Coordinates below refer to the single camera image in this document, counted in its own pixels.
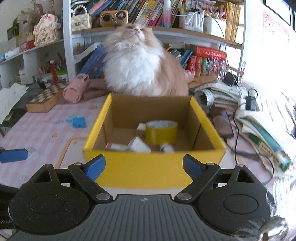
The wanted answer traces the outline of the white paper sheets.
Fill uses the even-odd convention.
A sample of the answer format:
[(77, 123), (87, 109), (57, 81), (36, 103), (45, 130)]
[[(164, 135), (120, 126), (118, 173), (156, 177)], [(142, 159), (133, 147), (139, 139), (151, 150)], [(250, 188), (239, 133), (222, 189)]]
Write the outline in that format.
[(10, 88), (3, 88), (0, 92), (0, 121), (3, 123), (14, 105), (27, 93), (28, 87), (14, 83)]

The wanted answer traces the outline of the small white plug adapter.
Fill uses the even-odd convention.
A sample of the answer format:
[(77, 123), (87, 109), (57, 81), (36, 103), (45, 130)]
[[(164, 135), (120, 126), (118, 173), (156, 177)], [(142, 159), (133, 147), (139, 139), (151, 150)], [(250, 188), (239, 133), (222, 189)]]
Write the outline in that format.
[(142, 137), (145, 135), (145, 130), (146, 130), (146, 124), (145, 123), (139, 123), (136, 129), (136, 134), (139, 137)]

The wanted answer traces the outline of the yellow cardboard box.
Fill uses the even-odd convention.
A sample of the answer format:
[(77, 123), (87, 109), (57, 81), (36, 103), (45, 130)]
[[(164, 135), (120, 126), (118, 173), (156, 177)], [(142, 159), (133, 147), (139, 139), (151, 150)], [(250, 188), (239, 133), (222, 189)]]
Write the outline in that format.
[[(151, 153), (107, 150), (109, 143), (127, 145), (140, 123), (175, 121), (174, 152), (151, 145)], [(177, 189), (191, 183), (183, 169), (189, 154), (202, 163), (219, 164), (226, 148), (203, 109), (190, 96), (144, 97), (110, 94), (85, 142), (86, 160), (103, 155), (106, 166), (97, 183), (108, 188)]]

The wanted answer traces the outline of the wooden chessboard box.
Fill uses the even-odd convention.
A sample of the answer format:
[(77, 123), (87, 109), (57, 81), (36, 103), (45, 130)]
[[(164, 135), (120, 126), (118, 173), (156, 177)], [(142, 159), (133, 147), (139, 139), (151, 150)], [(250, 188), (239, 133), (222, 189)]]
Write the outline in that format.
[(58, 83), (45, 89), (26, 104), (27, 112), (47, 113), (63, 96), (63, 91), (68, 84), (69, 82)]

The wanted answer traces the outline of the blue leaning books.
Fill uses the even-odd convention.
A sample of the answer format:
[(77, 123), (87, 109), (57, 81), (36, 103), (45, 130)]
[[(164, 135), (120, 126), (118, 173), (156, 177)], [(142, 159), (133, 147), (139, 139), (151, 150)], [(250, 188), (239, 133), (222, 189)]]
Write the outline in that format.
[(105, 56), (106, 49), (99, 45), (87, 59), (79, 74), (87, 74), (90, 79), (93, 79), (101, 69)]

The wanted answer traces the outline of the stack of books and papers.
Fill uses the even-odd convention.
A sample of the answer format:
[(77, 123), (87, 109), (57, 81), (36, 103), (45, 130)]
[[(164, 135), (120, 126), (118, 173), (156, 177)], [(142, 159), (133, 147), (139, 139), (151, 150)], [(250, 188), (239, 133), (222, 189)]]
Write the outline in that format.
[(295, 160), (295, 150), (292, 144), (295, 139), (290, 135), (287, 127), (280, 122), (277, 116), (271, 116), (270, 111), (249, 111), (245, 109), (245, 101), (238, 102), (238, 98), (246, 89), (239, 90), (237, 86), (227, 86), (221, 82), (212, 81), (202, 85), (194, 82), (189, 84), (191, 92), (208, 89), (213, 93), (215, 107), (224, 107), (231, 98), (234, 103), (229, 103), (230, 109), (234, 111), (234, 121), (238, 124), (240, 135), (246, 139), (255, 149), (259, 157), (271, 158), (271, 167), (285, 173), (290, 170)]

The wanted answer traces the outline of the yellow tape roll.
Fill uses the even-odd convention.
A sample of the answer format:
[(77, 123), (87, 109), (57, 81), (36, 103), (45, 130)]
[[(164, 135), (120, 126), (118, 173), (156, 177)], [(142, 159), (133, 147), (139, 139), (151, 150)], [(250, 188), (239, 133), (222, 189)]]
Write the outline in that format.
[(149, 144), (173, 144), (177, 141), (178, 123), (172, 120), (153, 120), (146, 123), (145, 141)]

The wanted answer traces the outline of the red pen holder bottle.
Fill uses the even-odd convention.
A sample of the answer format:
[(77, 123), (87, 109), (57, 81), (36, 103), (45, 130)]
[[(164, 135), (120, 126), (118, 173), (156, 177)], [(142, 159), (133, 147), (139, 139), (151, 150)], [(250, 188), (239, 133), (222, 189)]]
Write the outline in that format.
[(57, 84), (58, 83), (58, 77), (57, 77), (57, 73), (56, 73), (55, 66), (54, 66), (54, 60), (50, 61), (50, 67), (51, 67), (53, 84)]

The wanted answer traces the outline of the gold retro radio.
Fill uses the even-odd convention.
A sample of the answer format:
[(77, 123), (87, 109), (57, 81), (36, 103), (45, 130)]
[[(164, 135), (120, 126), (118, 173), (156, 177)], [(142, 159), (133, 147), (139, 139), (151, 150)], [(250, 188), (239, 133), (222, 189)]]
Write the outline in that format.
[(126, 10), (102, 11), (99, 17), (101, 27), (114, 27), (128, 23), (129, 14)]

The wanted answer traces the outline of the pink cylindrical pencil case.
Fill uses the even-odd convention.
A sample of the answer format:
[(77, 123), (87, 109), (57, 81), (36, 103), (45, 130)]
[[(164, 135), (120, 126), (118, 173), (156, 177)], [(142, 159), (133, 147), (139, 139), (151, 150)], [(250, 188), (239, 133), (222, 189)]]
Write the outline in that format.
[(64, 99), (71, 104), (76, 104), (80, 101), (89, 85), (89, 75), (81, 73), (78, 74), (63, 91)]

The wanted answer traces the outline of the black smartphone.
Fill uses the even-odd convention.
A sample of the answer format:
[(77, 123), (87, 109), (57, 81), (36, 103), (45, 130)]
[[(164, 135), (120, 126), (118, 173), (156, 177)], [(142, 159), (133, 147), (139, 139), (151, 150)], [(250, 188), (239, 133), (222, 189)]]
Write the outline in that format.
[(210, 116), (213, 121), (213, 125), (218, 134), (222, 138), (233, 138), (234, 133), (232, 125), (228, 118), (228, 114), (225, 108), (211, 107)]

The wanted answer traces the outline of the white red small box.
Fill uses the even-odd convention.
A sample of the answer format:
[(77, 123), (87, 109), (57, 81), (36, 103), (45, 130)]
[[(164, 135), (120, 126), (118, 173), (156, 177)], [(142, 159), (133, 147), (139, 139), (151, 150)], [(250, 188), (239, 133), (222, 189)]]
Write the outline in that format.
[(127, 145), (116, 144), (116, 143), (107, 143), (105, 146), (106, 150), (110, 151), (126, 151)]

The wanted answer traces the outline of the white quilted pearl handbag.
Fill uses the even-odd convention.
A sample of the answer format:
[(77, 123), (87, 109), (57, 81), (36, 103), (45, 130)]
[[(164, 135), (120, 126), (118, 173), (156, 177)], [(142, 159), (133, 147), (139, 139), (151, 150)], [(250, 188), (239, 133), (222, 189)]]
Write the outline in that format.
[(92, 18), (86, 6), (80, 4), (74, 8), (71, 16), (71, 28), (72, 32), (92, 28)]

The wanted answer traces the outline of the white charger cube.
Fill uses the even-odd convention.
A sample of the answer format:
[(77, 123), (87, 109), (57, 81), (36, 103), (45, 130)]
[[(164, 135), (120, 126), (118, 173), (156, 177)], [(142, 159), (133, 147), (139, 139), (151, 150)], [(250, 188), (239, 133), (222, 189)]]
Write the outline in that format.
[(138, 136), (133, 138), (127, 146), (127, 150), (134, 153), (151, 153), (151, 148)]

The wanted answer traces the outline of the white blue spray bottle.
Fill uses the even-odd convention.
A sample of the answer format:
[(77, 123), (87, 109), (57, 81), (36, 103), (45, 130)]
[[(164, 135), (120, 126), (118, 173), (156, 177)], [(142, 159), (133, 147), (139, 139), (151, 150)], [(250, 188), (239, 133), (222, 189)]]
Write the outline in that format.
[(162, 143), (159, 145), (159, 147), (160, 147), (161, 152), (165, 152), (165, 153), (174, 153), (175, 152), (175, 149), (173, 148), (173, 146), (168, 143)]

